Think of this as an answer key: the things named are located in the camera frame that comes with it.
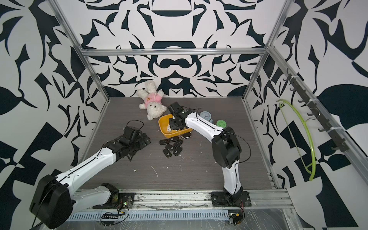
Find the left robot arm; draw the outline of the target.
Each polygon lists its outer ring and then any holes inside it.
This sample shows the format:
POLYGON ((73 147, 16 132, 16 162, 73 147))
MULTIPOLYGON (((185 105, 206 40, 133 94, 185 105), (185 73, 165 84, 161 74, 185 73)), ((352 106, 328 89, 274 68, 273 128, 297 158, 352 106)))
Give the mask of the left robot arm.
POLYGON ((96 154, 79 165, 56 176, 44 176, 38 182, 30 212, 48 228, 55 229, 76 212, 94 206, 116 206, 119 190, 110 183, 82 192, 79 188, 120 159, 132 160, 150 143, 140 129, 125 127, 123 135, 104 143, 96 154))

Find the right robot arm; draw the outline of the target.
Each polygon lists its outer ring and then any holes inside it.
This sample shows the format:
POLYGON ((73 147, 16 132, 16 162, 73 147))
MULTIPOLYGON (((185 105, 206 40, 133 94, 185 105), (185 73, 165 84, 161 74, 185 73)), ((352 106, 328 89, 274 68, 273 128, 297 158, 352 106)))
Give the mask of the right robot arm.
POLYGON ((168 107, 171 115, 169 124, 173 130, 191 128, 201 134, 212 144, 213 157, 222 167, 224 186, 219 195, 212 195, 218 205, 238 205, 242 198, 243 187, 240 182, 239 164, 242 152, 238 135, 231 127, 222 128, 204 118, 194 109, 180 106, 175 102, 168 107))

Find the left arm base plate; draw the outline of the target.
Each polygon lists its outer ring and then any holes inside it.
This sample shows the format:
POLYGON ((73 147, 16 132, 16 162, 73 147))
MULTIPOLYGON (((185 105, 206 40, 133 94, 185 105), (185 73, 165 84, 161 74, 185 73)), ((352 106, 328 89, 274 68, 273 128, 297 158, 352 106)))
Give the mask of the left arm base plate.
POLYGON ((93 209, 123 209, 131 208, 134 204, 135 193, 116 193, 102 205, 93 206, 93 209))

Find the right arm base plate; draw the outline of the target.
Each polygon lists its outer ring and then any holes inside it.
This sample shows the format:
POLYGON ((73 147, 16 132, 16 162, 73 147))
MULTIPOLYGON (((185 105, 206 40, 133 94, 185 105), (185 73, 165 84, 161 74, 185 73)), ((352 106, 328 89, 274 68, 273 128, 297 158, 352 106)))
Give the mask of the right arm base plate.
POLYGON ((247 191, 239 190, 231 195, 228 192, 212 192, 211 202, 214 207, 251 207, 252 202, 247 191))

